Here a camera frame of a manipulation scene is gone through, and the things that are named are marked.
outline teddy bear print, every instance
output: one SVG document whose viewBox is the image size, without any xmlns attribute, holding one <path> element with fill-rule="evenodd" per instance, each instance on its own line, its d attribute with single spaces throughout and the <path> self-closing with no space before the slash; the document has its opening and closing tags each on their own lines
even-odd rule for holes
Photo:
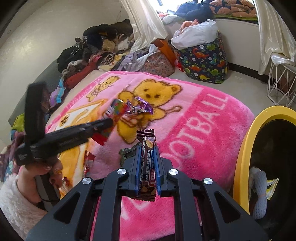
<svg viewBox="0 0 296 241">
<path fill-rule="evenodd" d="M 153 108 L 152 115 L 150 113 L 124 115 L 117 124 L 117 131 L 122 139 L 127 144 L 131 144 L 136 140 L 137 130 L 146 129 L 152 121 L 162 119 L 169 113 L 179 112 L 182 109 L 182 106 L 179 105 L 173 106 L 169 110 L 160 107 L 173 99 L 181 90 L 182 88 L 179 85 L 147 79 L 135 87 L 133 92 L 127 90 L 120 92 L 118 98 L 124 102 L 130 100 L 136 106 L 138 103 L 135 97 L 139 96 L 149 102 Z"/>
<path fill-rule="evenodd" d="M 113 84 L 119 79 L 120 77 L 118 76 L 111 76 L 104 82 L 95 86 L 94 89 L 86 96 L 89 99 L 89 102 L 93 101 L 93 99 L 96 98 L 101 91 L 113 86 Z"/>
</svg>

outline brown candy wrapper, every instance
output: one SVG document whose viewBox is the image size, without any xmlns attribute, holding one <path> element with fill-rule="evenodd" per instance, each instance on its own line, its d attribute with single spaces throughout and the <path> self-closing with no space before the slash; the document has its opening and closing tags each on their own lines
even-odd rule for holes
<svg viewBox="0 0 296 241">
<path fill-rule="evenodd" d="M 153 148 L 156 140 L 154 130 L 137 131 L 137 138 L 143 146 L 141 157 L 140 190 L 135 199 L 154 202 L 156 197 L 156 181 L 153 159 Z"/>
</svg>

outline orange dinosaur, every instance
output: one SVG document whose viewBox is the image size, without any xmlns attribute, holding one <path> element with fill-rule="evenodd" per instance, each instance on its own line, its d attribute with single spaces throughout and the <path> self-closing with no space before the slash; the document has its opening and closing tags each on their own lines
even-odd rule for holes
<svg viewBox="0 0 296 241">
<path fill-rule="evenodd" d="M 209 55 L 208 54 L 203 54 L 202 52 L 197 52 L 197 48 L 194 48 L 193 49 L 193 54 L 197 57 L 197 58 L 206 58 L 208 57 Z"/>
<path fill-rule="evenodd" d="M 225 61 L 222 59 L 220 60 L 220 64 L 218 64 L 218 67 L 223 67 L 225 65 Z"/>
<path fill-rule="evenodd" d="M 194 70 L 194 71 L 201 71 L 202 70 L 202 68 L 199 68 L 198 66 L 194 66 L 194 65 L 192 65 L 192 67 L 189 66 L 189 68 Z"/>
</svg>

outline white curtain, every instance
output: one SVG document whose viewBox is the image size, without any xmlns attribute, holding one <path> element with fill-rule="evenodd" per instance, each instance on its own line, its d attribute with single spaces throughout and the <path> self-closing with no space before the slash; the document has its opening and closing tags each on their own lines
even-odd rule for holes
<svg viewBox="0 0 296 241">
<path fill-rule="evenodd" d="M 287 25 L 269 2 L 266 0 L 254 0 L 254 2 L 260 32 L 259 74 L 264 74 L 271 53 L 276 53 L 272 55 L 275 65 L 290 64 L 295 66 L 296 42 Z"/>
<path fill-rule="evenodd" d="M 135 44 L 131 52 L 148 47 L 156 39 L 167 37 L 168 34 L 160 17 L 148 0 L 120 0 L 120 2 L 126 9 L 133 26 Z"/>
</svg>

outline gray sofa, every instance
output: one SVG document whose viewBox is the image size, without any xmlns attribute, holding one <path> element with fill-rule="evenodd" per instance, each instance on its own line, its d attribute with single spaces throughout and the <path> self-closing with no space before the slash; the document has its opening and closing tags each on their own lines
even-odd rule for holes
<svg viewBox="0 0 296 241">
<path fill-rule="evenodd" d="M 49 92 L 53 92 L 58 84 L 59 84 L 59 80 L 62 76 L 62 74 L 57 70 L 57 60 L 54 60 L 38 77 L 37 79 L 34 81 L 34 83 L 36 82 L 41 82 L 44 81 L 47 84 L 47 88 L 49 90 Z M 26 94 L 25 93 L 22 98 L 20 99 L 20 101 L 18 102 L 17 106 L 15 107 L 13 113 L 11 114 L 11 116 L 8 119 L 8 123 L 13 126 L 14 121 L 16 119 L 17 116 L 19 116 L 20 114 L 24 113 L 25 110 L 25 101 L 26 101 Z"/>
</svg>

